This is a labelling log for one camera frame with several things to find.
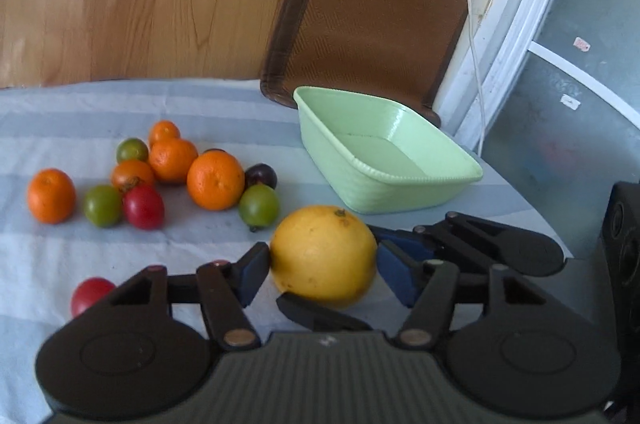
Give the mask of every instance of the tablecloth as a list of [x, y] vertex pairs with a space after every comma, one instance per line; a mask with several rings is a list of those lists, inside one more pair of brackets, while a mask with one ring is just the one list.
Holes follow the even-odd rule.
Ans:
[[[155, 232], [126, 224], [98, 229], [80, 208], [58, 226], [40, 225], [30, 216], [25, 191], [39, 169], [67, 172], [81, 198], [92, 185], [108, 182], [118, 143], [146, 139], [160, 119], [174, 121], [200, 151], [218, 147], [245, 167], [273, 166], [283, 216], [312, 203], [342, 205], [303, 148], [298, 112], [267, 100], [255, 81], [111, 81], [0, 90], [0, 424], [35, 424], [46, 417], [34, 357], [43, 340], [69, 320], [69, 299], [79, 282], [103, 276], [119, 283], [154, 263], [165, 264], [170, 274], [192, 273], [213, 259], [235, 261], [256, 241], [269, 241], [271, 230], [250, 233], [236, 210], [203, 211], [183, 187], [161, 189], [166, 226]], [[482, 181], [445, 205], [363, 219], [410, 229], [459, 211], [557, 239], [514, 188], [490, 166], [482, 167]], [[246, 309], [264, 340], [271, 330], [296, 328], [277, 311], [277, 295], [268, 279]], [[390, 333], [407, 315], [380, 278], [348, 312]], [[456, 310], [456, 324], [478, 313], [472, 307]], [[174, 307], [174, 316], [204, 331], [196, 307]]]

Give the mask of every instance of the sticker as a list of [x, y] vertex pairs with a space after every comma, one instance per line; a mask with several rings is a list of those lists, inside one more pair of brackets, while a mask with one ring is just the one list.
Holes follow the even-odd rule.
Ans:
[[581, 104], [579, 100], [577, 100], [576, 98], [570, 97], [569, 95], [562, 95], [560, 102], [564, 104], [567, 108], [571, 108], [574, 111], [576, 111], [578, 109], [578, 106], [580, 106]]
[[581, 52], [589, 52], [591, 45], [582, 38], [575, 38], [574, 46]]

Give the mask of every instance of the grapefruit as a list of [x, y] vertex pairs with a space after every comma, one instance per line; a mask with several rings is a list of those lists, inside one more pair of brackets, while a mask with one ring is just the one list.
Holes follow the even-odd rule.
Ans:
[[271, 274], [281, 292], [329, 306], [358, 301], [376, 274], [376, 240], [354, 214], [310, 205], [289, 214], [271, 240]]

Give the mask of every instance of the orange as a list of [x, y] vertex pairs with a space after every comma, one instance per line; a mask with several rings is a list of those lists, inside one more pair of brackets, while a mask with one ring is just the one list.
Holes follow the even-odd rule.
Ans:
[[111, 171], [111, 185], [120, 192], [130, 189], [140, 182], [154, 185], [155, 181], [154, 170], [149, 164], [140, 160], [125, 160]]
[[156, 122], [149, 131], [149, 149], [160, 140], [179, 139], [180, 130], [173, 122], [161, 120]]
[[76, 207], [74, 183], [59, 169], [43, 169], [29, 183], [27, 206], [39, 222], [65, 221]]
[[188, 140], [158, 140], [149, 153], [149, 165], [159, 182], [185, 184], [189, 168], [196, 158], [198, 150]]
[[345, 307], [362, 298], [376, 275], [376, 239], [341, 207], [309, 205], [273, 233], [271, 275], [281, 292]]
[[203, 153], [189, 169], [187, 190], [203, 209], [228, 209], [242, 197], [244, 169], [235, 156], [224, 151]]

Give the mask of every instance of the electrical cable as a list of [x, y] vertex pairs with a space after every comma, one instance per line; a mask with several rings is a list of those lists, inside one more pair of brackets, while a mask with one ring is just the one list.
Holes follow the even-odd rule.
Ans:
[[480, 105], [480, 121], [482, 124], [482, 131], [478, 142], [478, 156], [482, 157], [482, 148], [484, 147], [484, 138], [486, 137], [486, 112], [484, 110], [484, 93], [482, 92], [482, 83], [480, 82], [480, 66], [478, 65], [478, 54], [476, 53], [476, 42], [474, 41], [473, 1], [466, 0], [466, 4], [469, 10], [469, 44], [471, 45], [471, 58], [474, 61], [474, 74], [476, 76], [476, 86], [478, 86], [478, 102]]

